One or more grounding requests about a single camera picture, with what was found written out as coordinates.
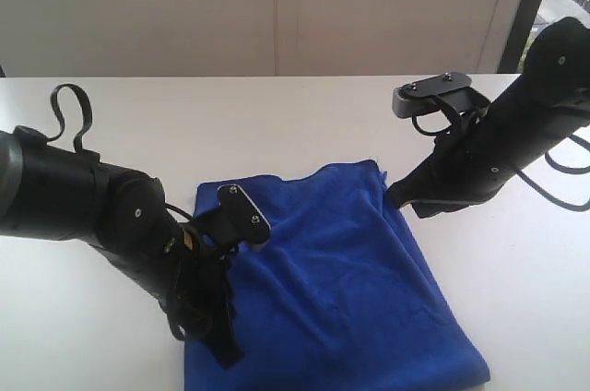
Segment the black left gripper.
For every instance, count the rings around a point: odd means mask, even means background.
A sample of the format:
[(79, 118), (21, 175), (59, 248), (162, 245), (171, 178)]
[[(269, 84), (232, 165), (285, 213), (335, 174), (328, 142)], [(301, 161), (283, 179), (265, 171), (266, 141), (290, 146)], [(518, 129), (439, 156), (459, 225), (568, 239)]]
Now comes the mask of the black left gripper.
[(228, 255), (169, 206), (108, 207), (100, 217), (100, 253), (159, 302), (179, 340), (203, 340), (223, 369), (240, 362)]

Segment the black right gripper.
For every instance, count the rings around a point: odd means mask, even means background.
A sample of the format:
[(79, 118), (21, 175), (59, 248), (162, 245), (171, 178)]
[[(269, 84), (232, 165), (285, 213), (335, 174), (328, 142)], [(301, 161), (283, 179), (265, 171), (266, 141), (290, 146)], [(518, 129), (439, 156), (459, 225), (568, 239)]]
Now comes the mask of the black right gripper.
[(514, 176), (548, 201), (568, 204), (524, 175), (524, 168), (585, 126), (582, 109), (488, 109), (461, 114), (437, 141), (442, 155), (424, 160), (389, 187), (396, 208), (411, 205), (420, 219), (456, 212), (491, 200)]

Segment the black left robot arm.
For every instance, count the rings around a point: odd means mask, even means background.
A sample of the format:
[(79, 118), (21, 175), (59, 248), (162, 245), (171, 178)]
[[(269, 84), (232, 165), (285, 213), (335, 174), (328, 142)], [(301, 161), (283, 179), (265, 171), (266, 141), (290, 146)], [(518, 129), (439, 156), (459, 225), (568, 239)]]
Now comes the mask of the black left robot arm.
[(244, 353), (224, 252), (241, 236), (223, 207), (185, 223), (170, 212), (161, 182), (143, 172), (1, 135), (2, 234), (87, 243), (159, 303), (177, 339), (229, 369)]

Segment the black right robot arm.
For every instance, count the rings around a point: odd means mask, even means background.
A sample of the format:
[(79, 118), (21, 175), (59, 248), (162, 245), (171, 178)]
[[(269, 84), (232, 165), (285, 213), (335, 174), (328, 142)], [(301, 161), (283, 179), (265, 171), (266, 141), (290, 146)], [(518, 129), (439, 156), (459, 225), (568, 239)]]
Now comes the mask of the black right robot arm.
[(550, 203), (585, 212), (551, 195), (524, 172), (544, 158), (554, 170), (585, 175), (587, 167), (559, 164), (549, 152), (565, 139), (581, 148), (577, 130), (589, 125), (589, 29), (563, 18), (534, 40), (520, 76), (494, 101), (458, 72), (415, 80), (393, 93), (392, 109), (432, 138), (432, 153), (387, 195), (421, 219), (490, 201), (514, 176)]

